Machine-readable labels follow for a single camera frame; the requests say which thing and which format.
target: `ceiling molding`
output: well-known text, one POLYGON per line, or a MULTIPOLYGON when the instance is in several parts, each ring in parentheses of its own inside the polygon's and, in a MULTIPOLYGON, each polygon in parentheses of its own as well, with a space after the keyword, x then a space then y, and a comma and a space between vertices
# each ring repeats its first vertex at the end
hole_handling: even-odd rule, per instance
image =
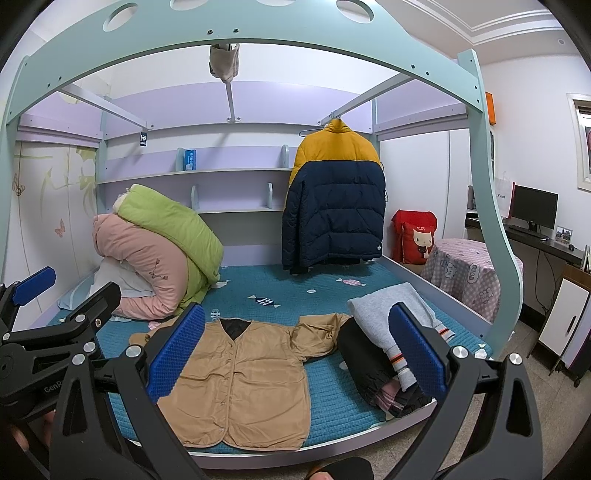
POLYGON ((402 0, 440 21, 473 46, 513 35, 539 31, 563 30, 547 9, 531 10, 495 18, 471 26, 436 0, 402 0))

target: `desk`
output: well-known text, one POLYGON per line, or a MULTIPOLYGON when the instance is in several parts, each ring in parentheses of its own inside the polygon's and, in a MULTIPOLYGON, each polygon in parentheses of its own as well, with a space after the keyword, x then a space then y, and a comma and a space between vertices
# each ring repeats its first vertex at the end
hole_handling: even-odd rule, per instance
MULTIPOLYGON (((480 221, 478 218, 466 218, 465 226, 466 228, 476 228, 481 230, 480 221)), ((520 244, 529 245, 530 247, 542 250, 542 252, 546 252, 547 254, 553 255, 554 257, 558 257, 564 260, 566 263, 574 265, 577 268, 581 266, 584 252, 578 248, 575 248, 574 251, 571 252, 564 244, 555 242, 552 239, 548 239, 543 242, 533 235, 528 235, 527 233, 512 230, 508 225, 505 225, 505 232, 509 240, 513 240, 515 242, 519 242, 520 244)))

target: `window frame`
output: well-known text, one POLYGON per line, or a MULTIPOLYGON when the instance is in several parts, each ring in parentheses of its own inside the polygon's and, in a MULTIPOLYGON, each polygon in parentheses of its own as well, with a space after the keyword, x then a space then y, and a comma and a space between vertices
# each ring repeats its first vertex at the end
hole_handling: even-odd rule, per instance
POLYGON ((591 128, 591 113, 581 113, 579 108, 591 112, 591 95, 568 93, 570 112, 573 118, 575 145, 577 149, 577 176, 579 190, 591 192, 591 161, 585 126, 591 128))

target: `light blue bed frame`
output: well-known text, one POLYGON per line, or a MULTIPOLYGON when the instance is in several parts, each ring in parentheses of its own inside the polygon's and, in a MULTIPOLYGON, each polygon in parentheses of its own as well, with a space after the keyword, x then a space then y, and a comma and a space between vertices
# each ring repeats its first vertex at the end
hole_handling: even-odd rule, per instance
MULTIPOLYGON (((209 0, 187 11, 176 11, 168 0, 120 1, 72 25, 31 57, 18 70, 0 129, 0 272, 4 269, 11 204, 12 159, 20 116, 48 95, 91 73, 120 62, 175 48, 216 43, 271 43, 317 48, 370 61, 423 81, 455 97, 467 107, 470 126, 472 180, 482 233, 501 284, 501 305, 493 325, 470 312, 420 277, 395 262, 381 262, 410 281, 442 310, 462 322, 500 354, 517 322, 523 284, 502 226, 496 204, 490 158, 489 118, 485 88, 476 53, 458 55, 458 64, 413 39, 375 0, 353 0, 370 12, 372 21, 346 18, 336 0, 296 0, 284 7, 256 0, 209 0), (103 26, 119 11, 133 5, 136 13, 123 26, 103 26)), ((246 455, 245 463, 225 468, 269 467, 325 458, 392 435, 429 415, 432 407, 396 421, 389 428, 365 432, 357 440, 331 442, 314 454, 246 455)), ((215 457, 198 455, 204 468, 223 468, 215 457)))

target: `red bag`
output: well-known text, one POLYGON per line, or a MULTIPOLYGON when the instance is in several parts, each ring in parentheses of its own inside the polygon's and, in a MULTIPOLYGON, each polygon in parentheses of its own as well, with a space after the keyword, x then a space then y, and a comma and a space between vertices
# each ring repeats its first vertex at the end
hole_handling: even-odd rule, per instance
POLYGON ((402 224, 402 263, 424 265, 433 249, 433 234, 430 227, 402 224))
POLYGON ((437 230, 437 217, 432 212, 413 212, 411 210, 399 210, 392 217, 394 224, 395 240, 394 250, 392 252, 392 259, 396 262, 402 263, 402 226, 405 223, 410 223, 415 226, 422 226, 429 228, 434 234, 437 230))

